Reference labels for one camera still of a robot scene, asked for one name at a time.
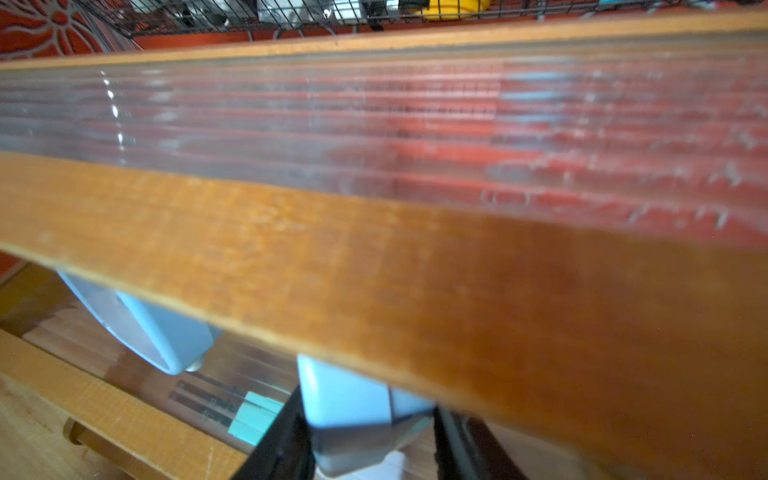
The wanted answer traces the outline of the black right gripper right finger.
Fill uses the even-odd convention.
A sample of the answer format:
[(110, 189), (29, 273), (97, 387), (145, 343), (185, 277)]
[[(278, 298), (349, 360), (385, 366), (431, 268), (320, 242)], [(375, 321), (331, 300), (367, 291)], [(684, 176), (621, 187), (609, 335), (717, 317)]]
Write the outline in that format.
[(527, 479), (480, 419), (437, 407), (434, 437), (439, 479)]

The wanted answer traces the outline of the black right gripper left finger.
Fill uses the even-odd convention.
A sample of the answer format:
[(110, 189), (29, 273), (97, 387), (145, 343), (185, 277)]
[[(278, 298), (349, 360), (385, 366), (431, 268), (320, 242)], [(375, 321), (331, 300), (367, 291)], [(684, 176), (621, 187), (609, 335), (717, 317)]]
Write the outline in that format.
[(232, 480), (311, 480), (315, 457), (304, 414), (301, 390), (296, 387), (275, 421)]

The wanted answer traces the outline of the mint green square clock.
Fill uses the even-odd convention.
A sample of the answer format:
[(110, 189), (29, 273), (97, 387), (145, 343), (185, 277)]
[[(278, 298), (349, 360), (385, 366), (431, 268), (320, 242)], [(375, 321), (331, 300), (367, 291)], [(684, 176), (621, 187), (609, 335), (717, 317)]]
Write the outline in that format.
[(248, 392), (235, 414), (228, 433), (238, 440), (257, 446), (277, 418), (284, 404)]

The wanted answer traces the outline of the blue rounded square clock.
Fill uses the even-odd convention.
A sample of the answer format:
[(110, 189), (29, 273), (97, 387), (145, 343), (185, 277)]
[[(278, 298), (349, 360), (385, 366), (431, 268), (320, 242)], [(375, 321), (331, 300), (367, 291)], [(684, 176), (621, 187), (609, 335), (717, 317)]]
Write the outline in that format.
[(123, 345), (168, 375), (199, 370), (222, 331), (127, 293), (60, 271), (97, 321)]

